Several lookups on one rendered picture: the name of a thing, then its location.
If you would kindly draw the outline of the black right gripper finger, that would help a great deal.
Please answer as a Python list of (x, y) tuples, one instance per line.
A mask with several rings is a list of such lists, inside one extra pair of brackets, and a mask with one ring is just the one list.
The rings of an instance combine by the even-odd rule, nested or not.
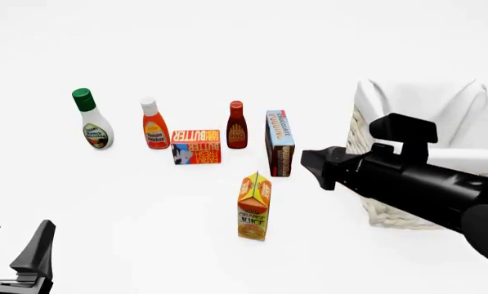
[(326, 156), (328, 155), (329, 150), (330, 148), (302, 151), (302, 166), (304, 166), (316, 178), (316, 180), (318, 180), (320, 185), (330, 184), (330, 181), (327, 180), (323, 174)]

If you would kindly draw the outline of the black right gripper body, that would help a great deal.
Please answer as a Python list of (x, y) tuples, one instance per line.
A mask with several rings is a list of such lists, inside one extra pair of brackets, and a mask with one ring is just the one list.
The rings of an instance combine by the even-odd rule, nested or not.
[(340, 183), (350, 190), (357, 187), (358, 167), (365, 157), (363, 154), (348, 154), (344, 147), (332, 146), (323, 151), (324, 165), (322, 168), (321, 188), (334, 190)]

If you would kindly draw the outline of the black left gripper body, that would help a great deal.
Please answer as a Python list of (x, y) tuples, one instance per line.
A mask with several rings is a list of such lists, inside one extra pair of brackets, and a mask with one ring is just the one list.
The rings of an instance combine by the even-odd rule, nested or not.
[(18, 271), (15, 279), (0, 278), (0, 294), (50, 294), (53, 273), (47, 271)]

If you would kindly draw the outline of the orange juice carton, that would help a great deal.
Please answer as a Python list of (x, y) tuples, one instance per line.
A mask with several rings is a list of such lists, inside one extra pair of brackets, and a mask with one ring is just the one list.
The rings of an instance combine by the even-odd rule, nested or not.
[(242, 180), (238, 209), (238, 235), (264, 241), (271, 201), (271, 182), (258, 171)]

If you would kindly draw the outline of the white cloth basket liner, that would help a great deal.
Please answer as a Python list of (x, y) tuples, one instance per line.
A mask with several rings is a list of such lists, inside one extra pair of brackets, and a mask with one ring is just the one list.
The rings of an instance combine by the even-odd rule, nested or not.
[(481, 82), (361, 80), (354, 107), (368, 133), (371, 122), (391, 113), (434, 122), (438, 142), (429, 146), (428, 163), (488, 176), (488, 91)]

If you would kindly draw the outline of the chocolate pudding box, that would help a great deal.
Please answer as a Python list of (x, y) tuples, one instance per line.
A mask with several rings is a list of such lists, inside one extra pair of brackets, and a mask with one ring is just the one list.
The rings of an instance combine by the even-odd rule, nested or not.
[(289, 177), (295, 144), (284, 110), (267, 110), (265, 144), (271, 176)]

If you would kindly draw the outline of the dark red BBQ sauce bottle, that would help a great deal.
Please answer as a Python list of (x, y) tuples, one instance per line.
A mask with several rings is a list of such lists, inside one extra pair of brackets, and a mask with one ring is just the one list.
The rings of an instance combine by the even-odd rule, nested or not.
[(226, 142), (230, 149), (244, 149), (248, 144), (248, 129), (243, 115), (243, 103), (239, 100), (230, 103)]

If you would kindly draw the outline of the red butter box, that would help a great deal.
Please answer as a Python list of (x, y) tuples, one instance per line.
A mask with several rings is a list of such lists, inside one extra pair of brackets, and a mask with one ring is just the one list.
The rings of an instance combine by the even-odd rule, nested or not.
[(222, 162), (218, 129), (173, 131), (171, 138), (172, 156), (176, 165)]

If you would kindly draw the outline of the ranch dressing bottle green cap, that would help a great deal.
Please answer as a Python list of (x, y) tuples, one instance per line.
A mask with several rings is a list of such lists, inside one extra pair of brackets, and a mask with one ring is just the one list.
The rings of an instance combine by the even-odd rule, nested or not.
[(96, 106), (92, 93), (87, 88), (72, 92), (74, 102), (83, 120), (83, 135), (94, 149), (108, 149), (114, 142), (114, 132), (110, 123)]

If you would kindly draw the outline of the tomato ketchup bottle white cap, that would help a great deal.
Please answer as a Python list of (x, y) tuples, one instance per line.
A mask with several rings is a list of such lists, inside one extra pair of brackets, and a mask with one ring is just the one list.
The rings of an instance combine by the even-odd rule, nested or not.
[(146, 143), (150, 149), (166, 149), (170, 145), (170, 136), (166, 122), (159, 112), (152, 97), (141, 100), (143, 110), (143, 130)]

